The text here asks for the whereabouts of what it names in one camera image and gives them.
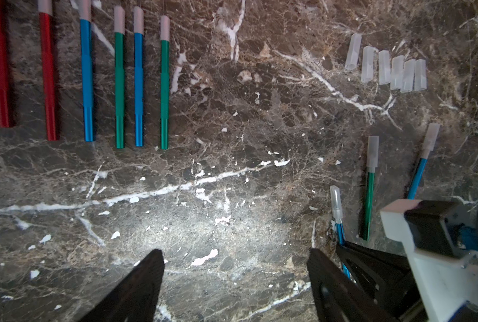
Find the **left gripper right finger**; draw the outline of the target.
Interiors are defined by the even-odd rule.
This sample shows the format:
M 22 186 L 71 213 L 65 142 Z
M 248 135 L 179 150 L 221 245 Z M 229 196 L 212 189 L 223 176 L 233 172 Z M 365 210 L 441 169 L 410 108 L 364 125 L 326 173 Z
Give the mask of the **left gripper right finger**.
M 307 270 L 319 321 L 395 321 L 322 251 L 311 248 Z

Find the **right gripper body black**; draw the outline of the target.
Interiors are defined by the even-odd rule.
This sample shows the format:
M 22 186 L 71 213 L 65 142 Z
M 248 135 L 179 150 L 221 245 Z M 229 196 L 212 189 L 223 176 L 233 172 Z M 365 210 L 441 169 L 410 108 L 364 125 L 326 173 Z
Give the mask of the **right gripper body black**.
M 424 304 L 404 256 L 346 242 L 336 247 L 359 288 L 399 321 L 423 321 Z

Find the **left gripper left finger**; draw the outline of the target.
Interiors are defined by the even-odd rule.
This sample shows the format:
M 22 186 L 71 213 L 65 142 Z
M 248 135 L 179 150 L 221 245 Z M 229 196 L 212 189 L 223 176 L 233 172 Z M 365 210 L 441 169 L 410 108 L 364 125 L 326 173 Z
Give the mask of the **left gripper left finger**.
M 165 263 L 161 250 L 150 252 L 82 321 L 153 321 Z

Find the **blue carving knife front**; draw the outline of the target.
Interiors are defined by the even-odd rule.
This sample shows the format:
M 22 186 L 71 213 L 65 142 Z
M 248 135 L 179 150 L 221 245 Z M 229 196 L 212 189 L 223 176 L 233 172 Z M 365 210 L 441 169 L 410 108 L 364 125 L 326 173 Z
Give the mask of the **blue carving knife front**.
M 344 246 L 346 240 L 343 229 L 343 209 L 339 187 L 335 185 L 330 186 L 330 193 L 332 216 L 338 233 L 338 244 Z

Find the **blue carving knife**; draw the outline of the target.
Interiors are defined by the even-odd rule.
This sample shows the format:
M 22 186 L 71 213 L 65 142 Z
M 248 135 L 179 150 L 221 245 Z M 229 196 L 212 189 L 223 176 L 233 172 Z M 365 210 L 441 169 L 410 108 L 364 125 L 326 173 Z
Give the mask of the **blue carving knife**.
M 437 141 L 440 127 L 441 125 L 438 123 L 430 123 L 427 128 L 425 139 L 423 141 L 423 145 L 421 148 L 420 157 L 418 160 L 417 169 L 414 173 L 414 176 L 413 176 L 413 179 L 410 184 L 410 188 L 406 197 L 407 199 L 414 199 L 415 195 L 417 194 L 419 183 L 421 182 L 421 179 L 423 177 L 427 160 L 429 158 L 430 153 L 434 150 L 435 142 Z
M 86 142 L 94 141 L 94 82 L 91 57 L 91 1 L 78 1 L 81 37 L 81 75 Z
M 346 240 L 343 229 L 343 209 L 339 187 L 335 185 L 330 186 L 330 193 L 332 216 L 338 233 L 338 244 L 344 246 Z
M 134 8 L 134 111 L 136 146 L 144 145 L 144 71 L 143 71 L 144 11 L 141 6 Z

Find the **green carving knife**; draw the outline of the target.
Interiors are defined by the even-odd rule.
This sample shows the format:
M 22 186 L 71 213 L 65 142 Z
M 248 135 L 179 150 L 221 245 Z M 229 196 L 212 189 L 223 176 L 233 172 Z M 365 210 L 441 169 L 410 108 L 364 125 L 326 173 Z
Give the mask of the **green carving knife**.
M 161 16 L 161 149 L 169 146 L 169 39 L 170 19 Z
M 115 35 L 115 109 L 116 147 L 124 148 L 125 72 L 124 72 L 125 10 L 121 5 L 114 8 Z
M 368 241 L 370 238 L 370 224 L 372 218 L 372 207 L 374 199 L 374 179 L 376 168 L 378 167 L 378 150 L 379 137 L 370 136 L 368 138 L 368 153 L 367 153 L 367 183 L 366 183 L 366 198 L 364 205 L 364 226 L 362 229 L 362 238 Z

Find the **translucent protective cap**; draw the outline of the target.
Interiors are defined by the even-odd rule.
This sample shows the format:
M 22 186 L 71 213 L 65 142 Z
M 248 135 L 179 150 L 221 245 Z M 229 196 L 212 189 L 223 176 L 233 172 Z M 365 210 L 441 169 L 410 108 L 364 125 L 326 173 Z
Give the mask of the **translucent protective cap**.
M 386 85 L 391 82 L 391 57 L 388 50 L 381 50 L 378 53 L 379 84 Z
M 405 57 L 403 55 L 396 56 L 392 59 L 390 89 L 402 89 L 403 71 Z
M 401 93 L 410 93 L 413 91 L 415 68 L 415 59 L 408 60 L 404 63 Z
M 362 72 L 361 82 L 368 83 L 374 78 L 374 54 L 375 50 L 372 46 L 365 46 L 362 55 Z
M 427 89 L 427 67 L 426 60 L 416 60 L 414 70 L 414 91 L 423 91 Z
M 347 58 L 345 63 L 345 69 L 347 71 L 351 71 L 357 68 L 361 43 L 362 43 L 361 34 L 355 33 L 351 36 L 350 45 L 348 48 Z

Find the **red carving knife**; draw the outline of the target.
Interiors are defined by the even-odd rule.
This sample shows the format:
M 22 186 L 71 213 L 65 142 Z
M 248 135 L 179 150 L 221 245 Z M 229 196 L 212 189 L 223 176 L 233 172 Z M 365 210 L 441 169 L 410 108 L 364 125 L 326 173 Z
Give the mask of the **red carving knife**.
M 57 131 L 57 109 L 55 92 L 55 57 L 53 53 L 53 3 L 39 0 L 40 45 L 45 101 L 45 124 L 48 141 L 59 139 Z
M 6 40 L 5 1 L 0 1 L 0 127 L 12 127 L 10 110 L 10 72 Z

